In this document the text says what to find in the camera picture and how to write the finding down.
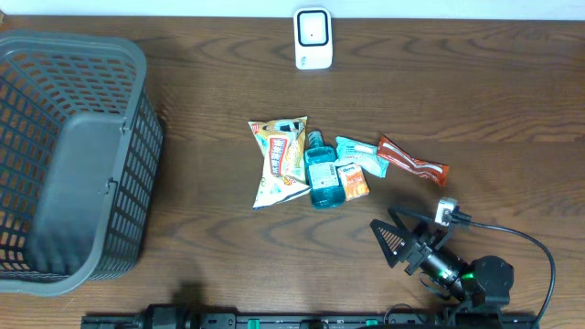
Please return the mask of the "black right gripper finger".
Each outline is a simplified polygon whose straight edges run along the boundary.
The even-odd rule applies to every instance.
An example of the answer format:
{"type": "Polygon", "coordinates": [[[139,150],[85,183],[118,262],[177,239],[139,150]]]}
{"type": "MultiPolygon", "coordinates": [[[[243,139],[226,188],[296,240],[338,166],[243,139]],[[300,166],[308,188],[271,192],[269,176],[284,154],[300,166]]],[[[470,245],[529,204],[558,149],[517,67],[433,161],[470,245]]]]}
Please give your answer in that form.
{"type": "Polygon", "coordinates": [[[397,227],[378,219],[372,220],[369,226],[389,267],[394,268],[404,261],[409,249],[410,232],[404,226],[397,227]]]}
{"type": "Polygon", "coordinates": [[[405,207],[391,206],[388,208],[388,214],[395,227],[402,231],[425,231],[428,229],[429,224],[433,223],[433,219],[429,216],[405,207]],[[403,218],[408,219],[412,227],[408,227],[403,218]]]}

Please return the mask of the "orange Kleenex tissue pack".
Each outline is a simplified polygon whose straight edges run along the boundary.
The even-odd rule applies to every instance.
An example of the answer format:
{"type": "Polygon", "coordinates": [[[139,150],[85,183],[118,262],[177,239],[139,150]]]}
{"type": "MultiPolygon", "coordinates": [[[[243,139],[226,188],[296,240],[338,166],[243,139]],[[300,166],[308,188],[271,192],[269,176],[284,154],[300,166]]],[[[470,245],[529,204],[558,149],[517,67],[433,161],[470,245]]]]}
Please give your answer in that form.
{"type": "Polygon", "coordinates": [[[344,188],[346,201],[367,196],[370,192],[362,168],[358,164],[347,164],[337,168],[344,188]]]}

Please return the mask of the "red snack bar wrapper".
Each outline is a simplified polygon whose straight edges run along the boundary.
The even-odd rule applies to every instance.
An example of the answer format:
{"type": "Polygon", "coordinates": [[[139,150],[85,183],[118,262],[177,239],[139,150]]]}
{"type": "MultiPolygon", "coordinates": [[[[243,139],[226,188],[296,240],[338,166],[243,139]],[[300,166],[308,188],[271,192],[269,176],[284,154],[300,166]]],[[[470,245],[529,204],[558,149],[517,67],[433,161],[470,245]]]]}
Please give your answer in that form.
{"type": "Polygon", "coordinates": [[[447,185],[450,171],[448,165],[414,158],[389,140],[386,135],[380,138],[377,156],[418,177],[429,179],[440,187],[447,185]]]}

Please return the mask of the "teal wet wipes pack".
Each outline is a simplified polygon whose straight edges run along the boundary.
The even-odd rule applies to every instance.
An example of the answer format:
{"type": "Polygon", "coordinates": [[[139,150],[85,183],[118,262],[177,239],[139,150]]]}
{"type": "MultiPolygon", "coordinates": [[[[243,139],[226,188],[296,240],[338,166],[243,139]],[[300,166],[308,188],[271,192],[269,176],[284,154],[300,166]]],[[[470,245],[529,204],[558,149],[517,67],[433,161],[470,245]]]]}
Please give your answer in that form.
{"type": "Polygon", "coordinates": [[[337,136],[335,141],[336,166],[356,164],[376,177],[386,177],[389,161],[377,155],[376,146],[343,136],[337,136]]]}

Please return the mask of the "teal mouthwash bottle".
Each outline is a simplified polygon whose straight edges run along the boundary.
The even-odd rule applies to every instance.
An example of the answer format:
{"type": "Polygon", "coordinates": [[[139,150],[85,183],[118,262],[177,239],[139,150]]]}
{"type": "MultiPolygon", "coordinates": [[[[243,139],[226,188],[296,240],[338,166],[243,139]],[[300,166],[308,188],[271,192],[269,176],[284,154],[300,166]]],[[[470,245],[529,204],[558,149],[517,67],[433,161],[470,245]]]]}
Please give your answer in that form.
{"type": "Polygon", "coordinates": [[[346,193],[337,173],[335,149],[324,143],[320,131],[308,133],[308,148],[304,151],[310,198],[316,209],[339,207],[346,201],[346,193]]]}

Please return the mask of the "yellow snack bag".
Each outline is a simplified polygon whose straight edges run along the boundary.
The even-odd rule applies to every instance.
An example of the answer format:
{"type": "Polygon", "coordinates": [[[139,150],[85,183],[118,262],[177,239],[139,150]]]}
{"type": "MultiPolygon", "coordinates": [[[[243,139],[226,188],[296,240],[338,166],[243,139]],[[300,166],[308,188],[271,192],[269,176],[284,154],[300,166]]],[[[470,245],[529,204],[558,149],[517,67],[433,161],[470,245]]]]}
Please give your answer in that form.
{"type": "Polygon", "coordinates": [[[307,117],[249,122],[263,156],[254,209],[270,207],[311,191],[306,181],[304,145],[307,117]]]}

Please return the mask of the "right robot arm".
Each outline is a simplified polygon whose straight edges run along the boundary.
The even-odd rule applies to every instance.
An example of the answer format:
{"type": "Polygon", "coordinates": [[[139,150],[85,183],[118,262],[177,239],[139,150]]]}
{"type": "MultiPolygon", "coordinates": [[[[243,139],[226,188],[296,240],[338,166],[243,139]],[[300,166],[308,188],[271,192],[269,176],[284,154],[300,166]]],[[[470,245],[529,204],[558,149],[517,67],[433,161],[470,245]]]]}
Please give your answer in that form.
{"type": "Polygon", "coordinates": [[[374,219],[369,226],[390,268],[404,263],[409,275],[426,274],[440,287],[443,299],[455,298],[473,307],[510,303],[514,268],[496,256],[467,262],[446,246],[454,232],[454,219],[439,226],[423,214],[390,207],[390,222],[374,219]]]}

